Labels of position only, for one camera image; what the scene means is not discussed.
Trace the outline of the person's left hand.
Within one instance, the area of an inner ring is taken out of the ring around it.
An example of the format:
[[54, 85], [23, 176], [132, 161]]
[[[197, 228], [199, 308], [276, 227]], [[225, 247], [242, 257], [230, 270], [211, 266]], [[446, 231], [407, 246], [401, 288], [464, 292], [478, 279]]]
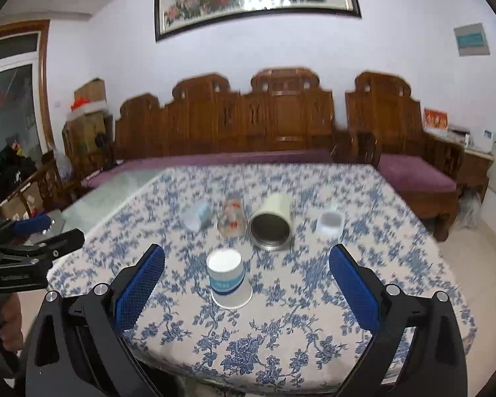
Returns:
[[17, 352], [23, 346], [22, 313], [19, 295], [13, 293], [0, 307], [0, 337], [4, 349]]

